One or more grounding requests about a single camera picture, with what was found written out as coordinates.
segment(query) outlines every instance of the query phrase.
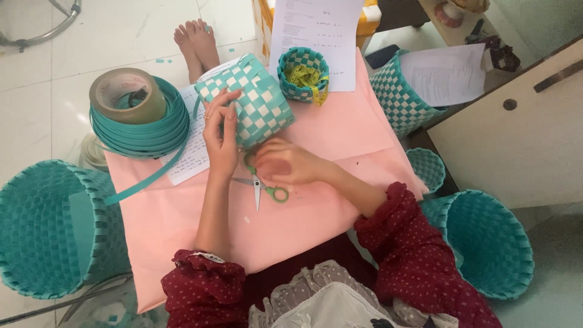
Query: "scissors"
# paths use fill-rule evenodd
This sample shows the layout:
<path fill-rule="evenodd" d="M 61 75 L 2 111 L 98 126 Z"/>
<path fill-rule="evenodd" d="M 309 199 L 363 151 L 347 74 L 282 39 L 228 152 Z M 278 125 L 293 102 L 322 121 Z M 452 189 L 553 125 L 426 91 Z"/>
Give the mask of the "scissors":
<path fill-rule="evenodd" d="M 237 181 L 239 183 L 248 184 L 248 185 L 253 186 L 255 188 L 255 208 L 258 212 L 259 212 L 259 195 L 260 195 L 261 189 L 265 190 L 265 192 L 268 195 L 270 195 L 271 199 L 273 199 L 275 202 L 285 203 L 287 201 L 287 199 L 289 198 L 289 194 L 287 193 L 287 190 L 285 190 L 284 188 L 281 188 L 281 187 L 271 188 L 271 187 L 264 185 L 263 182 L 261 182 L 259 180 L 259 178 L 257 177 L 257 174 L 256 174 L 257 171 L 255 170 L 255 168 L 248 164 L 247 160 L 248 160 L 249 156 L 250 156 L 250 153 L 247 153 L 245 155 L 245 158 L 243 161 L 245 163 L 245 166 L 249 170 L 249 172 L 251 172 L 251 176 L 253 177 L 253 180 L 241 179 L 241 178 L 237 178 L 237 177 L 234 177 L 233 180 Z M 278 191 L 281 191 L 283 193 L 283 196 L 284 196 L 283 198 L 278 198 L 275 195 L 275 193 Z"/>

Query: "woven basket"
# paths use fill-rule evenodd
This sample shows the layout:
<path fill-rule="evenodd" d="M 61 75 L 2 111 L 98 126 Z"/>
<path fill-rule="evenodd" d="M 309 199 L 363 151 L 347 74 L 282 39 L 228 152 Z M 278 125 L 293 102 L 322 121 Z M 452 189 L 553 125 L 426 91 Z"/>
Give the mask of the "woven basket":
<path fill-rule="evenodd" d="M 0 190 L 2 282 L 24 296 L 60 298 L 130 268 L 107 173 L 45 160 Z"/>
<path fill-rule="evenodd" d="M 296 121 L 275 78 L 253 56 L 246 54 L 234 65 L 210 79 L 194 85 L 206 102 L 211 102 L 221 89 L 242 89 L 237 99 L 237 144 L 250 149 Z"/>
<path fill-rule="evenodd" d="M 532 281 L 531 244 L 514 214 L 494 197 L 465 190 L 421 203 L 423 214 L 463 256 L 461 276 L 488 298 L 515 299 Z"/>
<path fill-rule="evenodd" d="M 435 193 L 445 180 L 445 165 L 437 154 L 429 149 L 415 148 L 405 152 L 415 174 L 425 182 L 429 193 Z"/>
<path fill-rule="evenodd" d="M 278 78 L 279 87 L 283 95 L 288 99 L 299 100 L 301 102 L 312 103 L 314 101 L 314 89 L 307 86 L 299 87 L 290 83 L 285 75 L 286 70 L 292 70 L 298 65 L 303 65 L 307 68 L 314 68 L 319 72 L 319 80 L 315 83 L 315 88 L 319 92 L 324 92 L 322 96 L 318 96 L 324 102 L 328 91 L 328 65 L 324 60 L 322 54 L 305 47 L 293 47 L 286 53 L 279 57 Z"/>
<path fill-rule="evenodd" d="M 393 58 L 370 78 L 370 84 L 385 116 L 398 138 L 408 135 L 433 117 L 445 113 L 421 100 L 409 86 L 403 73 L 399 56 L 408 51 L 399 50 Z"/>

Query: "cabinet handle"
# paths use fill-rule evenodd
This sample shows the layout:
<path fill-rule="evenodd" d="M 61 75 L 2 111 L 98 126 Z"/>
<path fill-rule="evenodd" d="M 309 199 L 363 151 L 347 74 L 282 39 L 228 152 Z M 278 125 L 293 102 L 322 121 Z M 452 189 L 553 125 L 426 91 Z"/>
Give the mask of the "cabinet handle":
<path fill-rule="evenodd" d="M 562 69 L 558 73 L 555 73 L 548 78 L 544 79 L 543 81 L 539 82 L 537 85 L 534 86 L 536 93 L 539 93 L 549 86 L 552 86 L 555 83 L 561 82 L 562 80 L 568 78 L 569 76 L 583 70 L 583 59 L 579 60 L 575 64 L 570 65 L 567 68 Z"/>

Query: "packing tape roll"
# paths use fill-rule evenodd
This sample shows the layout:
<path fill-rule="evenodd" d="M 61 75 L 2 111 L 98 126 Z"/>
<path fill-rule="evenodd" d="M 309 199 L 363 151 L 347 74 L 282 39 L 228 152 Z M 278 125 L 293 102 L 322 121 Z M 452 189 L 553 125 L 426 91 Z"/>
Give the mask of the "packing tape roll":
<path fill-rule="evenodd" d="M 145 99 L 135 107 L 116 109 L 125 94 L 144 89 Z M 146 124 L 166 113 L 164 96 L 154 78 L 137 68 L 116 68 L 101 74 L 89 88 L 89 102 L 103 116 L 124 124 Z"/>

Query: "yellow measuring tape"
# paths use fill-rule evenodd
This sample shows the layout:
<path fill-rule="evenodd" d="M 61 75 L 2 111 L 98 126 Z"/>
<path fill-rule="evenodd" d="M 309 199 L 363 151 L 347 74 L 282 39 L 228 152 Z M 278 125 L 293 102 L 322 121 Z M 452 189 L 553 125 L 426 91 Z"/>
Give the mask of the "yellow measuring tape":
<path fill-rule="evenodd" d="M 324 88 L 324 94 L 320 97 L 320 91 L 316 87 L 316 84 L 321 80 L 328 80 L 328 76 L 323 76 L 320 78 L 320 72 L 315 68 L 307 68 L 304 65 L 295 66 L 293 69 L 288 68 L 284 71 L 287 81 L 291 84 L 295 84 L 299 87 L 308 87 L 312 89 L 314 94 L 314 103 L 322 105 L 326 97 L 328 96 L 328 84 Z"/>

